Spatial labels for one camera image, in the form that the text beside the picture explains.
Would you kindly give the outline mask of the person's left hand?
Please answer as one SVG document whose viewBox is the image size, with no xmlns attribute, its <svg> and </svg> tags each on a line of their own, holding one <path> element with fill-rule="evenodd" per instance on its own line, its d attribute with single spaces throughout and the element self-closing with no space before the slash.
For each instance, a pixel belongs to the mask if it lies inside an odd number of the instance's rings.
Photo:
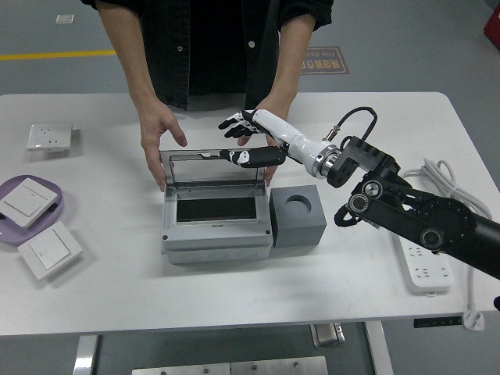
<svg viewBox="0 0 500 375">
<path fill-rule="evenodd" d="M 288 119 L 288 113 L 290 110 L 291 102 L 284 101 L 279 98 L 271 98 L 272 95 L 268 95 L 267 98 L 263 99 L 255 109 L 265 109 L 274 115 L 280 117 L 282 120 Z M 251 136 L 242 135 L 237 140 L 238 146 L 246 145 Z M 266 142 L 269 146 L 278 146 L 276 141 L 269 135 L 266 135 Z M 277 170 L 277 166 L 268 166 L 265 168 L 264 172 L 264 180 L 266 182 L 266 186 L 269 187 L 271 184 L 271 180 L 273 179 L 273 175 Z"/>
</svg>

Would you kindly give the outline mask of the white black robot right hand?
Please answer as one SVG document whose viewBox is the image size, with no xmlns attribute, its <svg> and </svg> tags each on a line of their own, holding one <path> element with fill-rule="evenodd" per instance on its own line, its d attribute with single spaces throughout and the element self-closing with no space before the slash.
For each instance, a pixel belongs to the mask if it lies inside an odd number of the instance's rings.
<svg viewBox="0 0 500 375">
<path fill-rule="evenodd" d="M 242 110 L 224 120 L 218 128 L 225 130 L 226 138 L 264 133 L 271 136 L 287 155 L 301 163 L 306 171 L 316 176 L 326 154 L 333 149 L 327 141 L 309 140 L 287 121 L 266 109 Z"/>
</svg>

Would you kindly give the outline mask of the person's right hand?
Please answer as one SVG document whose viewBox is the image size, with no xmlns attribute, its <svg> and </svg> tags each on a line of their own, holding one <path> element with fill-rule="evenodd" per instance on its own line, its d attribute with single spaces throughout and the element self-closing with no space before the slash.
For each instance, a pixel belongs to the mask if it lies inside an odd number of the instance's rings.
<svg viewBox="0 0 500 375">
<path fill-rule="evenodd" d="M 140 121 L 141 147 L 148 170 L 160 191 L 164 192 L 166 174 L 159 150 L 161 137 L 168 132 L 181 147 L 188 145 L 187 138 L 173 112 L 157 98 L 139 101 L 136 109 Z"/>
</svg>

